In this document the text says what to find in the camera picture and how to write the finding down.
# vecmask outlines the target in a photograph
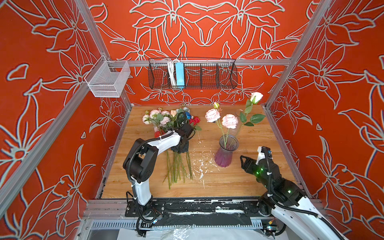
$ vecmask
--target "red backdrop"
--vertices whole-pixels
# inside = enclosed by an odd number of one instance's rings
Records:
[[[100,57],[74,1],[6,1],[0,69],[0,187]],[[85,97],[0,220],[0,238],[73,238],[95,197],[126,108]]]
[[[349,239],[384,238],[384,3],[337,0],[272,113],[309,188]]]
[[[120,1],[87,0],[114,60],[155,57],[289,58],[318,0]],[[132,103],[243,104],[258,90],[268,98],[282,66],[240,67],[231,90],[161,91],[148,88],[147,69],[132,68]]]

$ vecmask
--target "white cable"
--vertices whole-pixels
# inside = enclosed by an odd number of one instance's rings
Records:
[[[174,65],[175,62],[180,62],[180,61],[178,59],[175,59],[173,61],[171,59],[167,60],[169,79],[172,86],[177,86],[175,77],[173,76],[175,72],[175,65]]]

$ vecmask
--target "purple vase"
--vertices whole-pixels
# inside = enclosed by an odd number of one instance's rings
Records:
[[[224,143],[224,136],[218,141],[220,148],[215,154],[215,162],[220,167],[228,167],[232,162],[232,153],[239,147],[239,141],[232,135],[228,135],[227,144]]]

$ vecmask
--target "white mesh basket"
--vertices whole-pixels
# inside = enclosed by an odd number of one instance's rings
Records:
[[[120,97],[131,73],[128,62],[125,62],[120,72],[113,72],[111,71],[112,68],[108,66],[108,61],[105,58],[100,58],[94,66],[94,69],[96,68],[94,74],[89,74],[85,78],[93,95],[100,98]]]

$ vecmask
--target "wooden tabletop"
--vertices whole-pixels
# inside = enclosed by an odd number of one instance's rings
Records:
[[[126,191],[132,191],[122,164],[128,155],[134,141],[138,138],[150,139],[154,137],[153,125],[145,125],[142,116],[145,110],[157,109],[159,106],[134,106],[128,119],[124,135],[121,139],[116,158],[111,172],[106,181],[103,199],[125,198]],[[180,106],[160,106],[163,110],[172,110]],[[214,161],[214,154],[219,149],[218,140],[222,136],[220,128],[215,123],[206,122],[205,113],[212,106],[188,106],[194,116],[201,119],[199,126],[202,131],[189,142],[189,153],[193,171],[193,180],[179,180],[168,188],[166,152],[161,153],[156,160],[155,169],[149,178],[150,190],[153,197],[244,197],[261,196],[266,188],[256,182],[255,176],[247,174],[241,169],[240,155],[257,158],[257,147],[267,146],[271,148],[273,161],[279,165],[282,176],[296,183],[280,146],[272,132],[266,118],[254,127],[243,126],[237,138],[239,148],[233,153],[232,163],[225,168],[218,167]],[[221,116],[239,113],[242,106],[222,106]],[[251,114],[261,113],[261,106],[254,106]],[[230,134],[235,134],[237,129],[231,129]],[[187,167],[185,153],[182,154],[184,165]]]

